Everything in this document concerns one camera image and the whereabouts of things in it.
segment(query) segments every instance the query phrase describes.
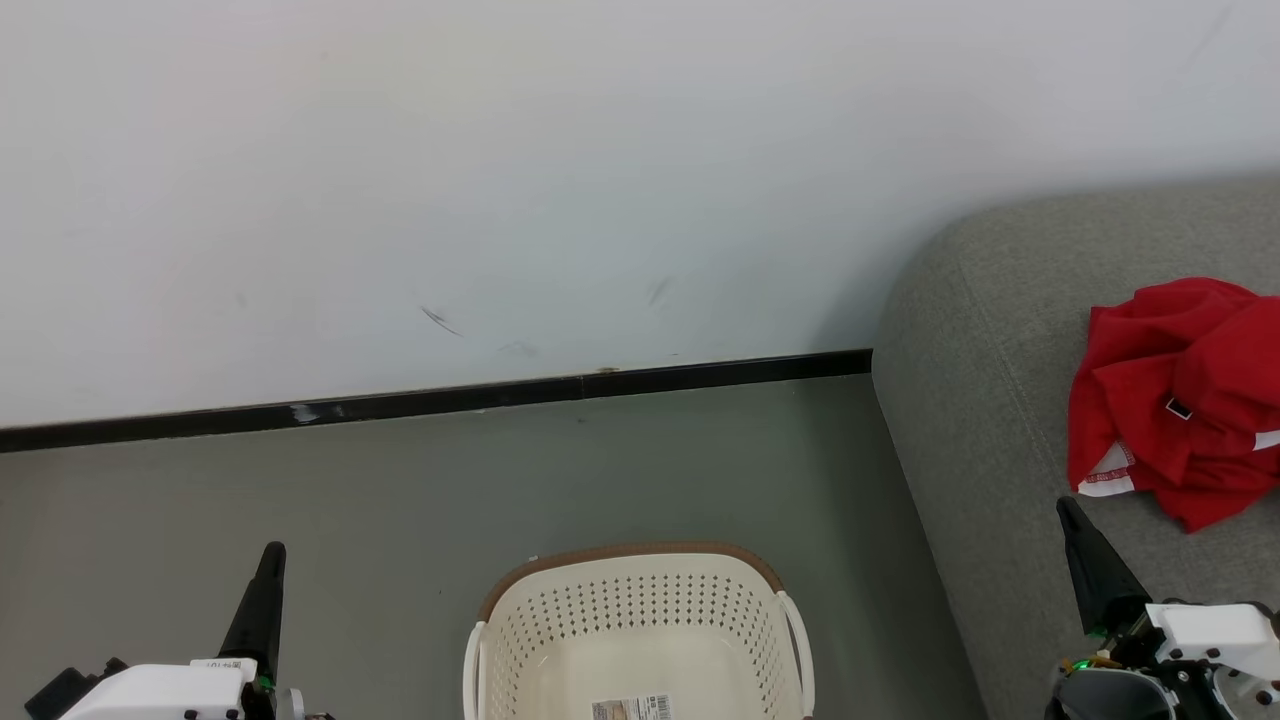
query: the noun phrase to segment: gray fabric upholstery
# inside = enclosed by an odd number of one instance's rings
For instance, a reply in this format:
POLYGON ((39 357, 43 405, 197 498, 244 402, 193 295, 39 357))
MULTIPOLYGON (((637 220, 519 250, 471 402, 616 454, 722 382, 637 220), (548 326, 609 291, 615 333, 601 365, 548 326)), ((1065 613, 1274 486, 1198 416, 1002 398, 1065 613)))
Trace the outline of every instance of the gray fabric upholstery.
MULTIPOLYGON (((1041 717, 1091 648, 1053 501, 1092 305, 1179 277, 1280 292, 1280 181, 1066 197, 960 222, 897 282, 876 391, 989 716, 1041 717)), ((1280 498, 1187 536, 1148 496, 1082 498, 1162 600, 1280 605, 1280 498)))

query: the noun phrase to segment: red garment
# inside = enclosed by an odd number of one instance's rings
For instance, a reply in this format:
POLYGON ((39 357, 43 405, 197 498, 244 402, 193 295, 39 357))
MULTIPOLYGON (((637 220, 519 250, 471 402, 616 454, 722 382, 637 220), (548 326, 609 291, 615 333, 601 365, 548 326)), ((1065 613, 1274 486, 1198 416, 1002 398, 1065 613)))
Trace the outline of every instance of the red garment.
POLYGON ((1068 409, 1073 491, 1151 491, 1192 533, 1280 483, 1277 430, 1280 297, 1185 278, 1093 309, 1068 409))

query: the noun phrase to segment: laundry basket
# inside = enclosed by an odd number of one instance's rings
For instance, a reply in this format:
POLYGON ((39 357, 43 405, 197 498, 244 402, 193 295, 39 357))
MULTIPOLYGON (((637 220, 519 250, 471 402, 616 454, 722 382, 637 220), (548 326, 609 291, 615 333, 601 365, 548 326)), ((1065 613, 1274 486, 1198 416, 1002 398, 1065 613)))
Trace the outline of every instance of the laundry basket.
POLYGON ((467 642, 465 720, 801 720, 813 656, 778 575, 723 543, 532 560, 467 642))

